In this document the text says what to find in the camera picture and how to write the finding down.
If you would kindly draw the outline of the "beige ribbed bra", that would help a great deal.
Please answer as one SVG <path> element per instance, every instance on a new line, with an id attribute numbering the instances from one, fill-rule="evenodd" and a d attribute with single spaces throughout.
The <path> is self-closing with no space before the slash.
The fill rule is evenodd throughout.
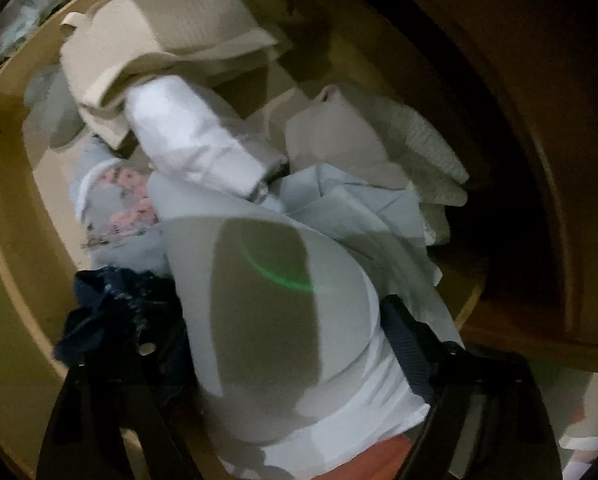
<path id="1" fill-rule="evenodd" d="M 105 0 L 71 12 L 60 64 L 85 125 L 110 148 L 130 128 L 128 88 L 168 70 L 189 70 L 209 86 L 275 61 L 289 48 L 248 0 Z"/>

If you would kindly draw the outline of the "light blue underwear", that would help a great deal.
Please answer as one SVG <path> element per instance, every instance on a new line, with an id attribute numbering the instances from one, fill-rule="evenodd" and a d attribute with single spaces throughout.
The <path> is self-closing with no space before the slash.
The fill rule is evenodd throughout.
<path id="1" fill-rule="evenodd" d="M 271 195 L 275 210 L 350 252 L 378 296 L 399 296 L 440 340 L 461 341 L 437 292 L 442 273 L 427 255 L 424 220 L 413 192 L 377 188 L 318 164 L 277 180 Z"/>

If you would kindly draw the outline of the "floral pink grey underwear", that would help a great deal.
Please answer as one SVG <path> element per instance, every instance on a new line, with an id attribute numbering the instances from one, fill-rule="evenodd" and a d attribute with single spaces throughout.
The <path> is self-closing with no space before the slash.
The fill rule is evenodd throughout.
<path id="1" fill-rule="evenodd" d="M 157 212 L 148 196 L 150 171 L 91 145 L 76 161 L 69 185 L 83 248 L 104 266 L 168 276 L 170 267 Z"/>

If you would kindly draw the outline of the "light wooden drawer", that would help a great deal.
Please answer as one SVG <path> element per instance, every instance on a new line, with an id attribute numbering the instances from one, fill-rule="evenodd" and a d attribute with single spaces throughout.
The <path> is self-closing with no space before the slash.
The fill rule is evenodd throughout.
<path id="1" fill-rule="evenodd" d="M 338 78 L 405 99 L 441 131 L 479 76 L 418 0 L 325 0 L 321 24 L 280 66 L 223 87 L 239 113 L 259 114 L 292 86 L 313 93 Z M 64 367 L 52 345 L 73 306 L 80 237 L 57 158 L 26 157 L 23 91 L 40 67 L 55 62 L 60 16 L 0 68 L 0 452 L 21 479 L 34 477 Z"/>

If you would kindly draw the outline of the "dark navy lace garment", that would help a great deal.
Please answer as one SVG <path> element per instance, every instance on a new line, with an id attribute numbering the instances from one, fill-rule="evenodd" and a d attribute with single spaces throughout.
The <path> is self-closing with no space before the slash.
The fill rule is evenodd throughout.
<path id="1" fill-rule="evenodd" d="M 186 339 L 171 278 L 105 266 L 76 272 L 73 292 L 78 307 L 54 348 L 55 359 L 67 366 L 124 361 L 142 348 L 170 350 Z"/>

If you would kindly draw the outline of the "grey padded bra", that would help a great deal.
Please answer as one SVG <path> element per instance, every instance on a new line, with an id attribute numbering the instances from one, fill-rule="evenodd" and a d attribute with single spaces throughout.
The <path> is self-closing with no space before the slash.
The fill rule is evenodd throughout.
<path id="1" fill-rule="evenodd" d="M 310 479 L 427 416 L 339 244 L 155 172 L 148 195 L 187 327 L 208 436 L 239 479 Z"/>

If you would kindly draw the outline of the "rolled white sock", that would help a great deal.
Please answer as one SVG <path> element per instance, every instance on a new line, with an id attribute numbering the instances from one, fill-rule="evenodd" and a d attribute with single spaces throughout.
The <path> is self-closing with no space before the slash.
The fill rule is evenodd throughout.
<path id="1" fill-rule="evenodd" d="M 287 158 L 214 91 L 181 75 L 126 92 L 124 115 L 155 169 L 246 200 L 261 200 Z"/>

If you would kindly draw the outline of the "pink beige bra cup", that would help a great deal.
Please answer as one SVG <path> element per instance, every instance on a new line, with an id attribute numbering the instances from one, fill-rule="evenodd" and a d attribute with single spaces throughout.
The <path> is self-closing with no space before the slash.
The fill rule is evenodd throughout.
<path id="1" fill-rule="evenodd" d="M 329 84 L 288 119 L 284 136 L 290 170 L 330 164 L 377 188 L 402 190 L 411 179 L 391 159 L 369 120 L 369 95 L 351 84 Z"/>

